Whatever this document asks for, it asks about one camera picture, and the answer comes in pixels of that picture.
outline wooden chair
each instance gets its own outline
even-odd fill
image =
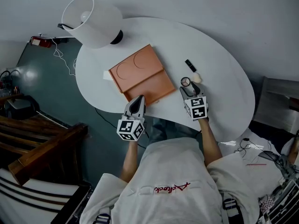
[[[64,128],[41,115],[26,120],[0,116],[2,166],[8,165],[20,185],[31,177],[48,182],[79,184],[81,175],[76,146],[87,132],[85,124]]]

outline red logo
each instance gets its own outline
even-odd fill
[[[179,189],[181,191],[183,191],[190,183],[186,182],[186,184],[182,185],[182,186],[177,186],[174,185],[174,187],[155,187],[155,192],[159,193],[160,191],[168,191],[168,193],[172,193],[173,190],[175,189]]]

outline white lamp shade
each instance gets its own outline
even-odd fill
[[[72,36],[90,48],[111,43],[121,30],[120,10],[99,0],[73,0],[64,10],[62,23]]]

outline orange box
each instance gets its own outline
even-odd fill
[[[147,45],[109,70],[128,101],[145,96],[147,106],[176,89],[151,45]]]

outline red device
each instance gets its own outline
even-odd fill
[[[33,36],[30,39],[30,44],[49,48],[52,45],[52,41],[51,39],[43,39],[41,37]]]

